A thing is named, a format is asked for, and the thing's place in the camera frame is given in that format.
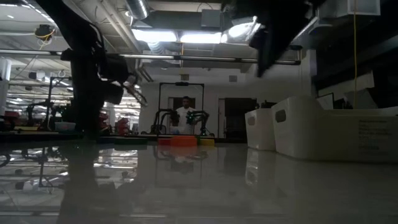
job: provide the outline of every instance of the bin handle cutout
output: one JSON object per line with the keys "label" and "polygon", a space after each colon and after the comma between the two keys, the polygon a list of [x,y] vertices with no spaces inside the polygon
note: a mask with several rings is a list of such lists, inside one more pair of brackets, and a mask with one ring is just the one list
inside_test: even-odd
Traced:
{"label": "bin handle cutout", "polygon": [[286,111],[280,110],[275,113],[275,120],[278,123],[286,121]]}
{"label": "bin handle cutout", "polygon": [[256,124],[256,118],[255,117],[250,117],[248,118],[248,125],[253,126]]}

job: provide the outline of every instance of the orange block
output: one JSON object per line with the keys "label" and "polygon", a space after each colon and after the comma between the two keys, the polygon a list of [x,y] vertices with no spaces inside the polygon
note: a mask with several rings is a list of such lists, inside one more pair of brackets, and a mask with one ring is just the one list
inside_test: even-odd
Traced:
{"label": "orange block", "polygon": [[177,147],[192,147],[198,145],[198,140],[194,136],[177,136],[172,137],[170,145]]}
{"label": "orange block", "polygon": [[158,139],[157,144],[160,146],[169,146],[171,144],[171,139]]}

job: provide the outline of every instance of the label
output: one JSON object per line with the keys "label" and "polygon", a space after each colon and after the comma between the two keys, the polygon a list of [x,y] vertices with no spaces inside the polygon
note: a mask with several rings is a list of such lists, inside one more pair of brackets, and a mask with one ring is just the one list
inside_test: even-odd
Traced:
{"label": "label", "polygon": [[385,120],[359,120],[359,149],[379,151],[380,145],[392,136]]}

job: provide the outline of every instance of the white shirt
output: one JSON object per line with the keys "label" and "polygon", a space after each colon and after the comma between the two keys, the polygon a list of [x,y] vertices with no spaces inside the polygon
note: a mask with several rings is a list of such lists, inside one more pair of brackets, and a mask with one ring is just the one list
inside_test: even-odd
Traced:
{"label": "white shirt", "polygon": [[180,134],[193,134],[193,126],[187,124],[187,113],[189,111],[196,111],[196,110],[191,107],[187,109],[181,107],[176,110],[178,115],[180,115],[180,122],[178,123],[178,129],[180,130]]}

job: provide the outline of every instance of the doorway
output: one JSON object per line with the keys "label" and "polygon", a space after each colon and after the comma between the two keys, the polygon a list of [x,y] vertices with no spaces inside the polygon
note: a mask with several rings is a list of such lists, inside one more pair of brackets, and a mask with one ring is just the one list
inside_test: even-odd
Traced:
{"label": "doorway", "polygon": [[218,100],[218,137],[246,140],[244,115],[256,109],[256,98],[224,98]]}

